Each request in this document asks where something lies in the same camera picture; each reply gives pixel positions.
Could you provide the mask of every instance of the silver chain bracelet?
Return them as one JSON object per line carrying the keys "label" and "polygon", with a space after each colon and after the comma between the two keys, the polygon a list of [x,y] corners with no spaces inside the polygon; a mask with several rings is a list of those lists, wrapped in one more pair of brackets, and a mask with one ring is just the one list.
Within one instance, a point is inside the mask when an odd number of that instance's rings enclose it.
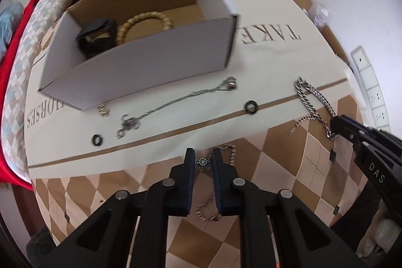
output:
{"label": "silver chain bracelet", "polygon": [[[230,152],[230,157],[229,157],[229,165],[234,164],[234,159],[236,157],[236,146],[234,144],[225,144],[224,146],[219,147],[220,150],[226,150],[226,149],[231,149],[232,151]],[[195,160],[195,164],[198,166],[200,171],[210,171],[212,169],[211,165],[211,156],[212,152],[206,157],[206,158],[200,158]],[[212,194],[211,197],[209,197],[204,203],[200,204],[197,206],[196,214],[197,216],[202,220],[202,221],[218,221],[221,218],[220,214],[215,214],[210,217],[206,217],[202,212],[201,208],[207,207],[212,203],[214,200],[214,194]]]}
{"label": "silver chain bracelet", "polygon": [[336,134],[330,130],[330,128],[328,127],[328,122],[323,120],[321,115],[317,112],[317,110],[310,103],[303,88],[306,89],[307,91],[311,92],[311,94],[313,94],[325,106],[325,108],[328,110],[329,114],[331,115],[331,118],[334,118],[336,116],[336,113],[335,113],[334,109],[332,108],[332,106],[329,104],[328,100],[325,99],[325,97],[315,87],[313,87],[312,85],[307,83],[301,77],[299,77],[294,82],[294,85],[295,85],[295,90],[296,90],[297,96],[299,97],[300,101],[302,102],[304,107],[307,109],[307,111],[310,113],[310,115],[300,118],[296,122],[295,126],[290,130],[289,134],[294,133],[296,131],[296,128],[304,121],[317,120],[325,128],[327,138],[329,138],[330,140],[333,140],[335,138]]}
{"label": "silver chain bracelet", "polygon": [[130,117],[130,118],[126,118],[128,115],[123,115],[123,117],[121,118],[121,129],[117,131],[117,138],[122,138],[123,136],[125,136],[126,131],[130,131],[131,129],[138,129],[139,128],[139,121],[141,119],[143,119],[144,117],[157,112],[158,110],[161,110],[169,105],[172,105],[176,102],[188,99],[188,98],[192,98],[192,97],[196,97],[198,95],[203,95],[205,93],[214,93],[216,91],[232,91],[235,90],[237,88],[237,82],[236,79],[234,77],[228,77],[226,79],[224,79],[218,86],[216,86],[213,89],[201,89],[198,91],[194,91],[189,93],[188,95],[185,95],[183,97],[177,98],[175,100],[169,101],[165,104],[163,104],[162,106],[159,106],[158,108],[155,108],[149,112],[143,113],[138,117]]}

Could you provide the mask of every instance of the necklace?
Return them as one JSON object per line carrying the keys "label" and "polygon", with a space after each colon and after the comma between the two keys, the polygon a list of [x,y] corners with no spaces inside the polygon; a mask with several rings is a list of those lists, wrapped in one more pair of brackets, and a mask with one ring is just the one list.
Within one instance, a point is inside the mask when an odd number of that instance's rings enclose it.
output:
{"label": "necklace", "polygon": [[[236,157],[236,146],[234,144],[225,144],[219,147],[220,150],[231,149],[230,157],[229,157],[229,165],[234,164],[234,159]],[[211,156],[212,152],[206,158],[200,158],[195,160],[195,164],[198,166],[201,172],[210,171],[212,169],[211,165]],[[202,212],[201,209],[207,207],[212,203],[214,200],[214,194],[210,196],[204,203],[199,204],[197,206],[196,214],[197,216],[203,221],[218,221],[221,218],[220,214],[212,214],[210,217],[206,217]]]}
{"label": "necklace", "polygon": [[189,93],[188,95],[171,100],[149,112],[145,112],[138,117],[126,118],[128,115],[123,115],[123,117],[121,118],[121,129],[117,131],[117,138],[122,138],[123,136],[125,136],[126,131],[129,131],[133,128],[137,130],[140,126],[139,121],[142,120],[144,117],[147,117],[148,115],[150,115],[154,112],[157,112],[158,110],[161,110],[167,106],[173,105],[176,102],[179,102],[179,101],[182,101],[182,100],[185,100],[188,98],[196,97],[198,95],[203,95],[205,93],[214,93],[216,91],[232,91],[232,90],[235,90],[236,88],[237,88],[236,79],[234,77],[228,77],[228,78],[224,79],[218,86],[216,86],[213,89],[201,89],[198,91],[193,91],[193,92]]}
{"label": "necklace", "polygon": [[323,127],[325,128],[326,136],[330,140],[333,140],[336,136],[334,132],[331,131],[331,129],[328,127],[328,122],[325,121],[321,115],[317,112],[317,110],[313,107],[311,102],[308,100],[306,93],[304,92],[303,89],[309,91],[312,93],[328,110],[328,113],[331,115],[331,118],[334,118],[336,116],[336,113],[332,106],[329,104],[328,100],[325,99],[325,97],[312,85],[307,83],[305,80],[303,80],[301,77],[299,77],[295,82],[295,90],[297,93],[297,96],[299,97],[300,101],[304,105],[304,107],[307,109],[307,111],[310,113],[308,116],[304,116],[300,118],[295,126],[289,131],[289,134],[292,134],[296,131],[296,128],[303,123],[306,120],[317,120],[319,121]]}

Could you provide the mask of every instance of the box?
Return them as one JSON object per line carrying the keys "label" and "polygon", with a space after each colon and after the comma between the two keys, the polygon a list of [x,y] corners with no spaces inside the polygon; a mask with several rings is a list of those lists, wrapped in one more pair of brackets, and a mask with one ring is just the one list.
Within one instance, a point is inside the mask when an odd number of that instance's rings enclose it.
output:
{"label": "box", "polygon": [[[144,12],[162,12],[174,24],[145,20],[126,43],[89,60],[76,36],[98,18],[118,26]],[[80,110],[187,77],[223,70],[236,29],[230,0],[81,0],[60,18],[49,44],[39,91]]]}

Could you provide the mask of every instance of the bracelet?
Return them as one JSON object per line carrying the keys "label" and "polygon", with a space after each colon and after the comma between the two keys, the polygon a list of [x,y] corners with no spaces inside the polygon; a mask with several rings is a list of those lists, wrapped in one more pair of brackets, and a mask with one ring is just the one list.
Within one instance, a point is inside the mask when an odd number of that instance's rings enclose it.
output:
{"label": "bracelet", "polygon": [[119,46],[124,43],[125,35],[134,24],[137,24],[138,22],[148,19],[161,20],[164,24],[163,30],[170,30],[171,28],[173,28],[172,20],[160,12],[141,13],[128,19],[127,22],[123,24],[123,26],[119,29],[117,33],[116,44]]}

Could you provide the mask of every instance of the power strip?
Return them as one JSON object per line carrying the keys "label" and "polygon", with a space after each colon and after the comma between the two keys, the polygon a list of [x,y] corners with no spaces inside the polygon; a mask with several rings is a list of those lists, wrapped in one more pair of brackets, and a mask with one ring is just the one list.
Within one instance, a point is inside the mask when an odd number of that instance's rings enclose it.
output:
{"label": "power strip", "polygon": [[389,126],[387,108],[379,86],[377,77],[374,72],[373,66],[367,57],[366,52],[362,46],[357,47],[351,53],[353,61],[363,82],[362,89],[365,90],[368,103],[374,117],[375,127],[391,132]]}

